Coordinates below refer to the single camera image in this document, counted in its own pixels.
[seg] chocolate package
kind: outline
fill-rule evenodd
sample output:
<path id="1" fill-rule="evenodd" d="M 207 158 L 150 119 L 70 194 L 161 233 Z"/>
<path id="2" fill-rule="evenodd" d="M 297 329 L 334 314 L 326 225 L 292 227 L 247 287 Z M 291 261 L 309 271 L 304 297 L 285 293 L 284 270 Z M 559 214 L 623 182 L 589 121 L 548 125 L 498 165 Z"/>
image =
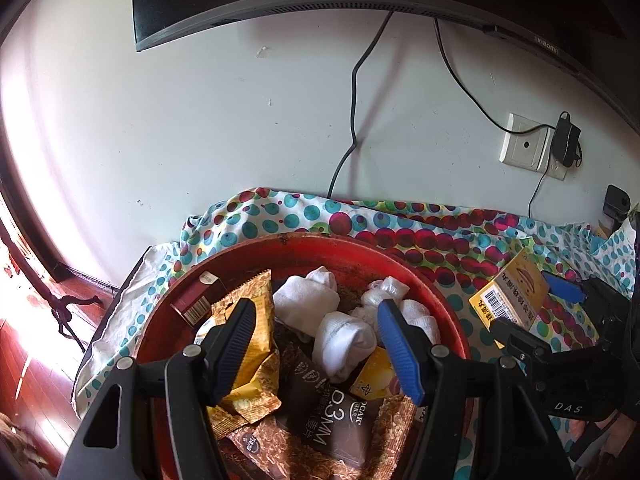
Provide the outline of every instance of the chocolate package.
<path id="1" fill-rule="evenodd" d="M 275 480 L 391 478 L 414 419 L 408 397 L 353 399 L 291 346 L 281 377 L 283 407 L 232 432 L 238 449 Z"/>
<path id="2" fill-rule="evenodd" d="M 218 441 L 218 449 L 225 462 L 229 480 L 270 480 L 270 476 L 247 458 L 228 438 Z"/>
<path id="3" fill-rule="evenodd" d="M 279 397 L 282 406 L 275 416 L 281 427 L 347 465 L 359 468 L 365 463 L 381 400 L 343 393 L 301 351 L 290 364 Z"/>
<path id="4" fill-rule="evenodd" d="M 194 342 L 201 343 L 213 326 L 226 323 L 240 298 L 255 304 L 255 329 L 228 396 L 219 406 L 208 407 L 209 423 L 216 438 L 254 423 L 280 407 L 277 396 L 280 356 L 273 340 L 274 309 L 271 271 L 266 270 L 227 294 L 211 307 L 211 317 L 198 330 Z"/>

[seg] yellow wrapper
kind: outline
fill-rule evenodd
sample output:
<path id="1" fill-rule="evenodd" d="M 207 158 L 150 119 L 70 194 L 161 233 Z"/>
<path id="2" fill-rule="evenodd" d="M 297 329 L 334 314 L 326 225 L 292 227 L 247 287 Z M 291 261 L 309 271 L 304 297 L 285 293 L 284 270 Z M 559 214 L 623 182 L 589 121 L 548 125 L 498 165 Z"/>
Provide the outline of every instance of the yellow wrapper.
<path id="1" fill-rule="evenodd" d="M 266 270 L 242 284 L 211 307 L 211 318 L 198 330 L 202 341 L 212 326 L 226 323 L 240 298 L 255 304 L 255 330 L 238 370 L 233 389 L 215 408 L 207 408 L 216 438 L 253 424 L 280 407 L 278 377 L 280 356 L 273 340 L 274 308 L 271 271 Z"/>
<path id="2" fill-rule="evenodd" d="M 384 348 L 376 346 L 349 392 L 364 400 L 382 399 L 400 393 L 400 383 Z"/>

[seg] rolled white sock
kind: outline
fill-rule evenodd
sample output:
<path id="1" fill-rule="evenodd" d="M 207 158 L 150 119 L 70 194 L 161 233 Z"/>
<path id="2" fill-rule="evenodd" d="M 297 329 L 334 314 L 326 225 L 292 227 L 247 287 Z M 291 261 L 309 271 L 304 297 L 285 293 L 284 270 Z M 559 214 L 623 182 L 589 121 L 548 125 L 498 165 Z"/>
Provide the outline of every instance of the rolled white sock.
<path id="1" fill-rule="evenodd" d="M 324 286 L 328 286 L 332 291 L 338 291 L 338 285 L 335 283 L 335 276 L 326 267 L 318 267 L 316 270 L 312 270 L 306 276 L 308 280 L 313 280 L 316 283 L 322 283 Z"/>
<path id="2" fill-rule="evenodd" d="M 433 316 L 422 316 L 417 319 L 407 320 L 407 323 L 412 326 L 417 326 L 427 335 L 431 344 L 440 344 L 440 329 L 438 323 Z"/>
<path id="3" fill-rule="evenodd" d="M 273 295 L 278 319 L 311 337 L 316 336 L 322 318 L 337 310 L 339 303 L 337 292 L 302 276 L 290 276 Z"/>
<path id="4" fill-rule="evenodd" d="M 376 341 L 378 344 L 382 344 L 378 334 L 378 308 L 376 306 L 357 306 L 351 311 L 351 315 L 368 324 L 376 335 Z"/>
<path id="5" fill-rule="evenodd" d="M 409 286 L 396 280 L 393 276 L 387 276 L 382 280 L 379 288 L 389 294 L 396 304 L 399 304 L 402 298 L 409 292 Z"/>
<path id="6" fill-rule="evenodd" d="M 312 359 L 330 382 L 341 383 L 375 348 L 376 335 L 367 323 L 342 312 L 331 312 L 318 327 Z"/>
<path id="7" fill-rule="evenodd" d="M 384 300 L 392 300 L 393 297 L 388 292 L 379 288 L 372 288 L 365 290 L 364 294 L 360 297 L 360 304 L 362 306 L 372 306 L 378 308 L 378 305 Z"/>
<path id="8" fill-rule="evenodd" d="M 398 305 L 400 313 L 406 322 L 412 319 L 418 319 L 422 316 L 430 316 L 431 312 L 419 301 L 414 300 L 402 300 Z"/>

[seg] wall socket plate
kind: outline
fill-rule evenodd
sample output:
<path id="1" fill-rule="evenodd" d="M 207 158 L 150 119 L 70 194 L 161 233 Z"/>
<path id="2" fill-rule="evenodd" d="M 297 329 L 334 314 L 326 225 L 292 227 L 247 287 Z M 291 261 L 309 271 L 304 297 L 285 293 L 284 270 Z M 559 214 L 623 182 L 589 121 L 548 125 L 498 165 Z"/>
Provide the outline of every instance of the wall socket plate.
<path id="1" fill-rule="evenodd" d="M 507 129 L 514 132 L 522 132 L 539 124 L 520 115 L 509 114 Z M 546 174 L 558 180 L 564 180 L 566 168 L 553 155 L 550 155 L 552 137 L 553 131 L 549 128 L 540 128 L 526 135 L 505 133 L 502 150 L 500 151 L 500 162 L 523 168 L 524 170 L 545 173 L 546 162 L 551 156 Z"/>

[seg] xiaomi logo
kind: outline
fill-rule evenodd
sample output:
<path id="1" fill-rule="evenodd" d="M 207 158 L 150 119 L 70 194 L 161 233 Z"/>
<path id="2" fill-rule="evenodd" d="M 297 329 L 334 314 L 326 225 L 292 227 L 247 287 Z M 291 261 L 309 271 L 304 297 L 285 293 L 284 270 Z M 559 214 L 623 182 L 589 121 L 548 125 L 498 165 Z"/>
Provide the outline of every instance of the xiaomi logo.
<path id="1" fill-rule="evenodd" d="M 560 50 L 558 49 L 558 47 L 553 46 L 551 43 L 549 43 L 548 41 L 543 40 L 542 38 L 539 38 L 537 36 L 533 37 L 534 40 L 536 40 L 536 43 L 539 44 L 540 46 L 545 47 L 547 50 L 550 50 L 551 52 L 553 52 L 556 55 L 560 54 Z"/>

